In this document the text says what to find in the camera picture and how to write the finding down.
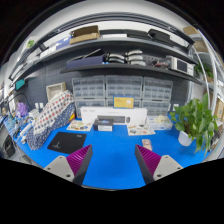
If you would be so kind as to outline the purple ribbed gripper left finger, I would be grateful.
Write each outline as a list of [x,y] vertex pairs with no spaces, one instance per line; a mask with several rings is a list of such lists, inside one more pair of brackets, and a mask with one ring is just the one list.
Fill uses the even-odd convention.
[[88,145],[67,157],[58,156],[44,170],[81,186],[92,155],[92,145]]

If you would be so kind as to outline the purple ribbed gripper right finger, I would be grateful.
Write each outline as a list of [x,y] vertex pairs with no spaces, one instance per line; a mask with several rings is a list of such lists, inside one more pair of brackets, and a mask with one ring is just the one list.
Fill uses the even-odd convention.
[[169,155],[160,156],[140,145],[135,146],[135,156],[145,184],[150,184],[182,169],[182,166]]

